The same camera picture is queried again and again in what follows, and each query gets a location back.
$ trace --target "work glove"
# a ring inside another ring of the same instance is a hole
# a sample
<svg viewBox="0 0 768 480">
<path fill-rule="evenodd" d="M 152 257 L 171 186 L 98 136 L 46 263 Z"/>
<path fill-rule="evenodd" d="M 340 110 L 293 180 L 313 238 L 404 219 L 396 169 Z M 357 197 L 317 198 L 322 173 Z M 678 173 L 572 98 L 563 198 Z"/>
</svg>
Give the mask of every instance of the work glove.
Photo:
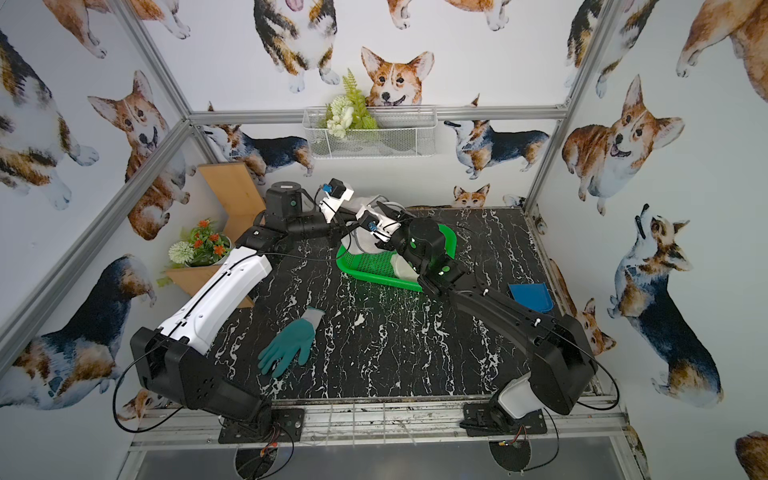
<svg viewBox="0 0 768 480">
<path fill-rule="evenodd" d="M 280 362 L 272 372 L 272 378 L 281 376 L 290 365 L 296 353 L 299 353 L 299 365 L 304 365 L 310 358 L 312 343 L 315 341 L 315 329 L 325 315 L 322 310 L 309 307 L 298 320 L 294 320 L 278 333 L 272 342 L 259 353 L 259 368 L 262 374 L 270 371 L 272 364 Z"/>
</svg>

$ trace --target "green basket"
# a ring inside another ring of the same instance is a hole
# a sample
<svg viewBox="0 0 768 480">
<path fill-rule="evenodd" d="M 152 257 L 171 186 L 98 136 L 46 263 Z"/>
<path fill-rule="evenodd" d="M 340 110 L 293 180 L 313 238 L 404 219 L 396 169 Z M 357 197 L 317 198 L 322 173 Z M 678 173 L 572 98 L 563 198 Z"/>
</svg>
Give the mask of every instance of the green basket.
<svg viewBox="0 0 768 480">
<path fill-rule="evenodd" d="M 456 234 L 453 230 L 440 225 L 440 231 L 445 236 L 445 252 L 451 257 L 456 255 Z M 370 253 L 361 253 L 360 255 L 345 255 L 346 248 L 339 247 L 336 265 L 344 273 L 354 276 L 358 280 L 366 282 L 381 283 L 382 285 L 397 286 L 415 292 L 421 292 L 422 286 L 416 282 L 399 279 L 392 269 L 392 255 L 395 252 L 382 252 L 376 255 Z"/>
</svg>

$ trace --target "white wire basket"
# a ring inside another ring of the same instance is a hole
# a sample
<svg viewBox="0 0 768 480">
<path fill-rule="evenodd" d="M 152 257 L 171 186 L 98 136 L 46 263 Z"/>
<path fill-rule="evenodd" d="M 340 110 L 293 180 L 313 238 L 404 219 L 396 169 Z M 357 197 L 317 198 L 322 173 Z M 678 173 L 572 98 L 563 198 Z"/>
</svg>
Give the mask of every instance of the white wire basket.
<svg viewBox="0 0 768 480">
<path fill-rule="evenodd" d="M 314 158 L 404 158 L 435 154 L 434 106 L 369 108 L 380 128 L 348 130 L 338 138 L 326 128 L 326 107 L 304 111 L 304 132 Z"/>
</svg>

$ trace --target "corgi illustration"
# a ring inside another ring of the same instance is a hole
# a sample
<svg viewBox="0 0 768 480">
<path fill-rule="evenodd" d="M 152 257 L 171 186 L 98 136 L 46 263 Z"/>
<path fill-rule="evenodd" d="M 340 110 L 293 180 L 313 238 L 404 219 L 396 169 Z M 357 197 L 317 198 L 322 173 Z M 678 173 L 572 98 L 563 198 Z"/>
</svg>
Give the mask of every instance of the corgi illustration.
<svg viewBox="0 0 768 480">
<path fill-rule="evenodd" d="M 525 197 L 518 197 L 517 195 L 506 194 L 502 197 L 504 205 L 507 207 L 523 208 L 525 205 Z"/>
<path fill-rule="evenodd" d="M 601 59 L 595 91 L 603 98 L 607 90 L 608 76 L 621 62 L 621 59 L 634 47 L 648 18 L 659 0 L 624 0 L 619 27 L 609 40 L 608 47 Z"/>
<path fill-rule="evenodd" d="M 488 28 L 497 31 L 505 27 L 509 22 L 509 17 L 505 13 L 505 7 L 511 0 L 445 0 L 456 8 L 467 12 L 483 12 Z M 389 3 L 389 14 L 392 16 L 392 22 L 400 30 L 408 28 L 411 24 L 408 13 L 408 4 L 411 0 L 387 0 Z"/>
<path fill-rule="evenodd" d="M 592 355 L 598 356 L 603 352 L 614 348 L 616 346 L 616 340 L 612 339 L 600 330 L 598 322 L 594 315 L 594 298 L 590 298 L 587 305 L 584 307 L 584 311 L 579 313 L 576 309 L 576 304 L 571 298 L 571 294 L 568 292 L 568 285 L 565 283 L 565 278 L 560 272 L 560 267 L 553 259 L 549 259 L 549 265 L 552 268 L 554 274 L 554 281 L 558 283 L 560 292 L 563 295 L 563 303 L 565 304 L 565 312 L 579 321 L 581 326 L 584 327 L 584 331 L 587 333 L 589 344 L 592 347 Z"/>
<path fill-rule="evenodd" d="M 320 78 L 338 85 L 339 75 L 331 70 L 333 41 L 336 39 L 336 8 L 333 0 L 255 0 L 253 17 L 264 50 L 277 67 L 290 75 L 293 93 L 304 89 L 304 71 L 317 68 Z"/>
<path fill-rule="evenodd" d="M 422 104 L 422 82 L 435 64 L 435 54 L 425 51 L 408 63 L 391 63 L 362 47 L 361 57 L 368 76 L 373 80 L 366 105 L 397 107 Z"/>
<path fill-rule="evenodd" d="M 152 90 L 141 70 L 134 72 L 133 91 L 121 100 L 88 97 L 93 108 L 105 120 L 125 132 L 131 146 L 131 157 L 125 181 L 138 171 L 168 133 L 168 125 L 152 103 Z M 174 200 L 186 204 L 190 195 L 183 191 L 185 175 L 194 175 L 196 167 L 188 167 L 181 155 L 175 156 L 155 179 L 144 196 L 128 214 L 134 231 L 145 240 L 153 240 L 170 220 L 168 213 Z"/>
<path fill-rule="evenodd" d="M 563 145 L 568 171 L 581 178 L 578 197 L 587 192 L 598 198 L 605 215 L 605 200 L 617 194 L 640 170 L 650 153 L 675 141 L 683 133 L 682 118 L 656 118 L 645 107 L 640 75 L 627 92 L 624 107 L 612 127 L 588 125 L 574 130 Z"/>
<path fill-rule="evenodd" d="M 190 28 L 177 17 L 179 0 L 129 0 L 139 18 L 157 20 L 176 38 L 190 36 Z M 48 10 L 56 17 L 62 27 L 96 58 L 104 58 L 107 51 L 99 46 L 100 41 L 91 31 L 88 10 L 99 13 L 111 13 L 106 0 L 43 0 Z"/>
<path fill-rule="evenodd" d="M 208 104 L 208 111 L 214 106 Z M 221 149 L 225 158 L 243 162 L 259 185 L 264 185 L 264 175 L 291 164 L 306 168 L 304 177 L 312 177 L 310 146 L 301 137 L 251 138 L 240 125 L 206 125 L 203 132 Z"/>
<path fill-rule="evenodd" d="M 0 183 L 21 196 L 37 187 L 63 210 L 72 192 L 56 173 L 58 161 L 68 155 L 87 167 L 98 161 L 98 152 L 74 139 L 51 90 L 2 31 L 0 71 Z"/>
<path fill-rule="evenodd" d="M 724 395 L 717 366 L 667 292 L 672 270 L 693 268 L 675 243 L 688 221 L 654 216 L 645 204 L 634 222 L 637 240 L 616 270 L 608 315 L 626 317 L 669 365 L 666 385 L 652 380 L 657 392 L 697 407 L 715 406 Z"/>
<path fill-rule="evenodd" d="M 768 0 L 704 2 L 677 61 L 677 75 L 687 77 L 701 52 L 728 36 L 755 92 L 768 101 Z"/>
<path fill-rule="evenodd" d="M 96 386 L 104 393 L 122 369 L 120 349 L 131 300 L 148 297 L 152 281 L 144 264 L 124 255 L 101 272 L 88 298 L 59 331 L 36 336 L 0 379 L 0 407 L 62 409 L 80 402 Z"/>
<path fill-rule="evenodd" d="M 461 188 L 459 185 L 453 187 L 453 208 L 483 208 L 485 206 L 485 198 L 488 196 L 488 192 L 491 190 L 491 184 L 485 185 L 479 190 L 474 192 L 468 192 Z"/>
<path fill-rule="evenodd" d="M 170 405 L 170 400 L 159 393 L 150 392 L 147 389 L 139 390 L 128 403 L 118 412 L 118 418 L 123 422 L 144 417 L 147 410 L 164 409 Z"/>
<path fill-rule="evenodd" d="M 752 432 L 737 439 L 736 457 L 750 480 L 768 480 L 768 435 Z"/>
<path fill-rule="evenodd" d="M 480 95 L 470 104 L 478 106 Z M 525 159 L 520 171 L 527 171 L 547 151 L 549 135 L 543 131 L 499 132 L 491 127 L 490 120 L 445 121 L 445 125 L 456 131 L 456 157 L 469 167 L 469 178 L 474 180 L 484 168 L 502 162 Z"/>
<path fill-rule="evenodd" d="M 533 208 L 531 208 L 531 220 L 533 220 L 533 224 L 536 226 L 536 230 L 539 234 L 547 234 L 547 222 L 541 218 L 541 214 L 538 211 L 538 204 L 535 204 Z"/>
</svg>

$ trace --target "black marble tabletop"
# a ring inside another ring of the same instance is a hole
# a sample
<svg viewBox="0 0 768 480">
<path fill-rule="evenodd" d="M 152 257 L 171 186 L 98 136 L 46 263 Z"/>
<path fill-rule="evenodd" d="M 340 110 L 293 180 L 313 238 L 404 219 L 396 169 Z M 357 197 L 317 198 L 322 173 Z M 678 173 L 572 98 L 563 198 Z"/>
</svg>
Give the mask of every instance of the black marble tabletop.
<svg viewBox="0 0 768 480">
<path fill-rule="evenodd" d="M 453 228 L 457 257 L 489 285 L 545 283 L 518 209 L 422 210 Z M 337 255 L 324 241 L 300 243 L 304 257 Z M 489 395 L 528 371 L 524 356 L 482 322 L 422 293 L 356 280 L 335 262 L 284 258 L 236 310 L 209 356 L 226 375 L 272 399 Z M 259 352 L 305 308 L 325 310 L 309 362 L 279 379 L 261 375 Z"/>
</svg>

